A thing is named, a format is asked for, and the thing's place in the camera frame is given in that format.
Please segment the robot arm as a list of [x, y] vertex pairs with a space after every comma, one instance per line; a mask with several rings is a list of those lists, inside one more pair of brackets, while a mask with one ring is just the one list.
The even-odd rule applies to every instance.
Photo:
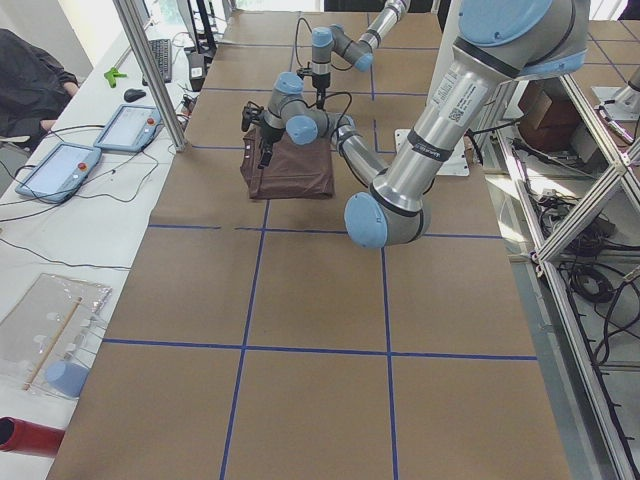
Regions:
[[311, 61], [306, 68], [300, 67], [297, 74], [301, 78], [311, 77], [316, 90], [317, 108], [324, 108], [331, 84], [332, 55], [336, 54], [345, 60], [349, 67], [367, 71], [373, 64], [374, 51], [391, 29], [409, 13], [410, 5], [409, 0], [386, 1], [384, 8], [358, 40], [349, 37], [338, 24], [312, 29]]
[[458, 34], [448, 42], [453, 59], [392, 163], [364, 142], [346, 114], [315, 110], [303, 100], [303, 80], [283, 72], [266, 107], [246, 106], [242, 128], [258, 127], [260, 168], [287, 135], [297, 145], [328, 138], [366, 191], [344, 211], [351, 240], [365, 248], [405, 244], [430, 223], [423, 196], [472, 121], [509, 81], [559, 77], [586, 57], [587, 1], [464, 1]]

